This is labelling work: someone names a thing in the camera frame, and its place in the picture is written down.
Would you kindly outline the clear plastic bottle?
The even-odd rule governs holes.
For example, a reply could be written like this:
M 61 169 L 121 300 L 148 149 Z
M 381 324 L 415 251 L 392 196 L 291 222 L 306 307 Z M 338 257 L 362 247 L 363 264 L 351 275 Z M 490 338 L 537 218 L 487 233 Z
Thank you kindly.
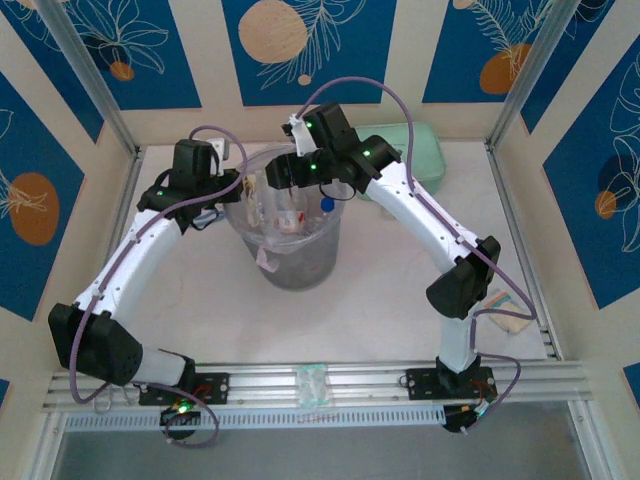
M 252 228 L 261 226 L 264 220 L 264 202 L 263 202 L 263 175 L 258 170 L 252 174 L 256 175 L 256 190 L 258 198 L 256 200 L 245 200 L 247 211 L 247 222 Z

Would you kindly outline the mint green zip pouch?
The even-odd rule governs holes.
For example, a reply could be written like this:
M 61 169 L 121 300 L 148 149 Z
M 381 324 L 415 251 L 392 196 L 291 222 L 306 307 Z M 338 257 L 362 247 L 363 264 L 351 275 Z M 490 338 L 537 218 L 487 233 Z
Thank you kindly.
M 435 132 L 427 123 L 415 122 L 411 171 L 417 182 L 431 195 L 438 192 L 446 174 L 446 162 Z M 408 153 L 408 124 L 384 124 L 355 128 L 359 138 L 365 140 L 379 135 L 401 153 L 405 162 Z

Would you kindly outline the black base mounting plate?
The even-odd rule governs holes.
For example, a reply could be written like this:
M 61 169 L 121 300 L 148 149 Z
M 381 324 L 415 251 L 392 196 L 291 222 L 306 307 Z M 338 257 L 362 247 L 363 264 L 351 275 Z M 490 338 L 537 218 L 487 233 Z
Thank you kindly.
M 498 391 L 489 367 L 471 374 L 454 374 L 437 368 L 412 368 L 405 373 L 410 400 L 472 400 L 497 398 Z
M 197 397 L 207 405 L 225 405 L 229 391 L 230 375 L 223 373 L 194 373 L 181 381 L 177 388 Z M 182 394 L 157 387 L 147 386 L 141 391 L 138 402 L 142 406 L 165 406 L 177 409 L 179 406 L 193 406 L 194 402 Z

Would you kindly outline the clear packet with green print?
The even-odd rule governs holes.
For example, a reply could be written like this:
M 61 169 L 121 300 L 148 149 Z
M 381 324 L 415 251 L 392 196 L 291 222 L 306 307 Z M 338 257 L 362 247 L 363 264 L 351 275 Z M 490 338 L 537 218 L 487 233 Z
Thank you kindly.
M 296 368 L 297 400 L 302 408 L 329 405 L 331 390 L 325 364 L 305 364 Z

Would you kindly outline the small controller board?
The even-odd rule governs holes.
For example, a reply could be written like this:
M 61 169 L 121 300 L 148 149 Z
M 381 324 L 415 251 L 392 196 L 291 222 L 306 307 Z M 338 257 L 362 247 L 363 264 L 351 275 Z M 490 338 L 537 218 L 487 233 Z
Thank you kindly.
M 159 424 L 161 427 L 197 425 L 200 418 L 201 412 L 195 409 L 193 403 L 181 400 L 160 412 Z
M 445 423 L 443 428 L 455 434 L 467 434 L 478 420 L 491 411 L 492 404 L 486 401 L 478 405 L 451 405 L 444 407 Z

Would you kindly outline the small clear packet beige contents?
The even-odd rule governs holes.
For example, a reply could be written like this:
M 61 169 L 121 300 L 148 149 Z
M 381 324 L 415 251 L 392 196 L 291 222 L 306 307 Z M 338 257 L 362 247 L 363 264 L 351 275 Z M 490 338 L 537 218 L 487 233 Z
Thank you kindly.
M 489 310 L 490 320 L 509 334 L 517 335 L 530 324 L 530 320 L 521 318 L 521 315 L 527 316 L 529 311 L 506 290 L 491 289 L 483 303 L 483 308 Z

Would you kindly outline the aluminium frame post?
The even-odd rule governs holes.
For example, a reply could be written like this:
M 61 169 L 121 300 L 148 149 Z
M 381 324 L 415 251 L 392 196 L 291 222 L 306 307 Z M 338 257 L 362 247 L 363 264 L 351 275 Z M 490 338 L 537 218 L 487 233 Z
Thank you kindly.
M 130 156 L 136 157 L 138 145 L 64 7 L 57 0 L 33 0 L 33 2 L 51 36 L 101 117 L 111 128 L 116 140 Z
M 497 150 L 512 123 L 519 116 L 580 2 L 581 0 L 554 0 L 552 2 L 549 15 L 542 23 L 524 65 L 486 138 L 485 146 L 489 152 L 494 153 Z

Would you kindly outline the aluminium extrusion rail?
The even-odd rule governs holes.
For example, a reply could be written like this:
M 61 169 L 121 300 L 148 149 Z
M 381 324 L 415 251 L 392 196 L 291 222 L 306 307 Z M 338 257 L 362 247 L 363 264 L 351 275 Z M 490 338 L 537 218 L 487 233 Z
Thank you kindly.
M 492 369 L 491 385 L 508 391 L 508 402 L 588 401 L 593 394 L 582 365 L 577 361 L 522 360 L 516 374 L 512 361 L 483 361 Z M 408 405 L 414 389 L 406 375 L 410 368 L 429 368 L 426 362 L 331 363 L 324 383 L 332 407 Z M 293 408 L 301 405 L 299 364 L 214 364 L 197 366 L 208 377 L 227 373 L 227 408 Z M 89 404 L 73 401 L 69 374 L 53 374 L 42 409 L 49 412 L 89 411 Z

